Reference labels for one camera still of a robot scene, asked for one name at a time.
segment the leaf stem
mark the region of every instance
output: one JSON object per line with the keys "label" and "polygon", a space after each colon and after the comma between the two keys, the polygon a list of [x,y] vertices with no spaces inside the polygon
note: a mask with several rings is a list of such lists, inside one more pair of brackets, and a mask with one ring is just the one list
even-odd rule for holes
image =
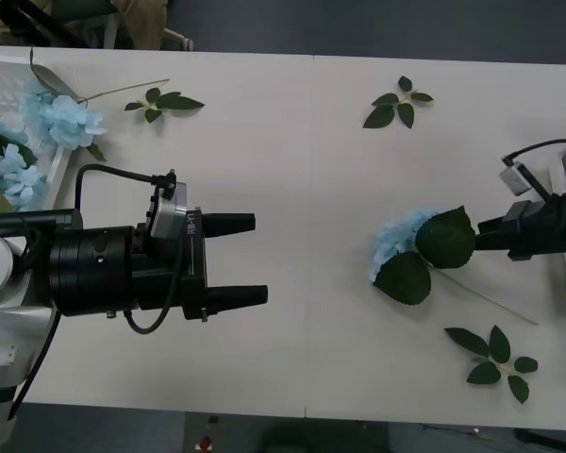
{"label": "leaf stem", "polygon": [[133,88],[144,87],[144,86],[147,86],[147,85],[155,85],[156,83],[167,83],[167,82],[169,82],[169,81],[170,81],[169,78],[163,78],[163,79],[161,79],[161,80],[154,80],[153,82],[139,83],[138,85],[132,85],[132,86],[130,86],[130,87],[119,88],[119,89],[117,89],[117,90],[111,90],[110,92],[100,92],[100,93],[95,94],[95,95],[90,96],[90,97],[82,97],[81,99],[78,99],[78,100],[77,100],[77,103],[78,103],[78,104],[81,104],[82,102],[86,102],[86,103],[87,103],[88,101],[90,101],[90,100],[92,100],[92,99],[96,99],[97,97],[105,96],[105,95],[107,95],[107,94],[113,94],[113,93],[115,93],[115,92],[123,92],[123,91],[125,91],[125,90],[131,90],[131,89],[133,89]]}
{"label": "leaf stem", "polygon": [[475,294],[475,295],[477,295],[478,297],[481,297],[481,298],[483,298],[484,300],[487,300],[487,301],[491,302],[492,304],[496,305],[497,307],[499,307],[499,308],[501,308],[501,309],[503,309],[503,310],[509,311],[510,313],[512,313],[512,314],[514,314],[514,315],[516,315],[516,316],[518,316],[519,318],[524,319],[527,323],[530,323],[530,324],[532,324],[532,325],[534,325],[534,326],[538,326],[538,325],[539,325],[539,323],[538,323],[537,321],[533,321],[532,319],[530,319],[530,318],[524,316],[523,314],[520,314],[518,311],[514,311],[514,310],[512,310],[512,309],[506,307],[505,305],[503,305],[503,304],[497,302],[496,300],[491,299],[490,297],[488,297],[487,295],[481,293],[480,291],[477,291],[477,290],[475,290],[475,289],[472,289],[472,288],[470,288],[469,286],[464,285],[464,284],[461,283],[460,281],[455,280],[454,278],[452,278],[452,277],[449,276],[448,274],[444,273],[441,269],[437,269],[437,268],[435,268],[435,267],[433,267],[433,266],[431,266],[431,269],[437,271],[441,276],[443,276],[443,277],[445,277],[445,278],[448,278],[448,279],[451,280],[453,283],[455,283],[455,284],[458,285],[459,287],[463,288],[465,291],[467,291],[467,292],[469,292],[469,293],[472,293],[472,294]]}

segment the blue hydrangea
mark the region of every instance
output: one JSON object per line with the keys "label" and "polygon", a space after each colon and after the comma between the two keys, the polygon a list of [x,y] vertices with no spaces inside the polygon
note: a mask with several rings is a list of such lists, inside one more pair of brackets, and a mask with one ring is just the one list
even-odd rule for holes
{"label": "blue hydrangea", "polygon": [[20,144],[27,144],[27,134],[22,129],[10,127],[9,125],[0,121],[0,135],[5,136],[9,140],[19,142]]}
{"label": "blue hydrangea", "polygon": [[99,110],[87,109],[70,96],[55,96],[38,87],[28,87],[22,94],[19,112],[38,137],[68,149],[89,146],[95,135],[107,132],[101,127],[103,114]]}
{"label": "blue hydrangea", "polygon": [[8,144],[0,156],[0,191],[16,210],[40,210],[45,177],[35,165],[25,168],[25,161],[15,144]]}
{"label": "blue hydrangea", "polygon": [[375,238],[369,279],[374,282],[382,264],[395,255],[417,251],[415,238],[419,228],[438,213],[436,210],[415,210],[403,219],[384,224]]}

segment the black cable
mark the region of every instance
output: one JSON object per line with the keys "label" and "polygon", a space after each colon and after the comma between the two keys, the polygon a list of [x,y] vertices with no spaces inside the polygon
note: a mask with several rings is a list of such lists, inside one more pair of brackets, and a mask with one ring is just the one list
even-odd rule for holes
{"label": "black cable", "polygon": [[100,163],[91,163],[89,165],[84,165],[80,167],[77,171],[77,177],[75,178],[75,208],[80,210],[82,204],[82,183],[84,179],[84,174],[90,170],[96,172],[109,173],[110,175],[116,175],[119,177],[125,177],[126,179],[134,179],[135,181],[148,182],[149,184],[155,183],[154,176],[141,175],[140,173],[126,172],[124,170],[119,170],[113,167],[107,167],[107,165],[101,165]]}
{"label": "black cable", "polygon": [[168,294],[166,295],[166,299],[163,303],[163,307],[161,309],[161,313],[159,314],[158,319],[149,327],[140,327],[134,319],[132,319],[132,311],[125,310],[124,317],[128,322],[128,325],[134,330],[136,333],[140,333],[141,335],[147,335],[149,333],[155,332],[159,326],[163,323],[168,315],[168,311],[170,311],[170,307],[174,303],[174,298],[176,296],[176,291],[178,289],[178,283],[180,282],[180,277],[182,275],[182,262],[184,257],[184,229],[180,228],[180,233],[178,233],[178,238],[176,240],[176,258],[174,264],[174,270],[172,272],[172,279],[170,280],[170,288],[168,289]]}
{"label": "black cable", "polygon": [[566,143],[566,139],[550,140],[548,142],[533,144],[531,146],[528,146],[527,148],[521,149],[520,151],[514,151],[513,153],[510,153],[503,158],[503,163],[508,167],[510,167],[513,165],[513,160],[516,159],[518,156],[521,156],[522,154],[527,153],[528,151],[532,151],[533,149],[543,148],[544,146],[548,146],[550,144],[558,144],[558,143]]}
{"label": "black cable", "polygon": [[50,349],[50,345],[52,344],[53,339],[55,338],[55,333],[57,332],[59,321],[60,321],[60,313],[58,312],[58,310],[56,310],[55,317],[53,318],[53,324],[50,327],[50,330],[48,331],[48,335],[46,336],[46,341],[44,342],[44,346],[42,347],[40,354],[38,354],[38,358],[36,359],[34,366],[31,368],[29,375],[27,375],[27,380],[25,381],[25,384],[23,384],[21,391],[17,395],[17,399],[15,399],[15,401],[12,403],[10,412],[8,413],[9,420],[11,420],[17,414],[17,411],[21,407],[21,403],[23,403],[23,400],[25,399],[25,396],[27,395],[27,392],[29,391],[31,384],[36,378],[36,375],[38,374],[38,371],[40,370],[40,367],[44,362],[44,358],[48,353],[48,349]]}

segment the chair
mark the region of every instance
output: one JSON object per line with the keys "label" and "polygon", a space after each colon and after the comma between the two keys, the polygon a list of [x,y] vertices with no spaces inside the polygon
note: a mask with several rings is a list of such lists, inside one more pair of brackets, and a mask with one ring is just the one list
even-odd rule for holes
{"label": "chair", "polygon": [[[103,48],[113,49],[120,25],[120,14],[109,0],[53,0],[51,16],[58,22],[89,21],[89,27],[103,25]],[[193,51],[194,42],[168,28],[163,30],[163,38],[176,42],[180,50]],[[91,46],[98,45],[96,35],[91,39]]]}

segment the floor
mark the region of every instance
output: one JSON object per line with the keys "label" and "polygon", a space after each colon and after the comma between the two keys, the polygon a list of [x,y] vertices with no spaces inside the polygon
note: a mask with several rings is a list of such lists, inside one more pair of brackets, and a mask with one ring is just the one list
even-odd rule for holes
{"label": "floor", "polygon": [[197,50],[566,64],[566,0],[170,0]]}

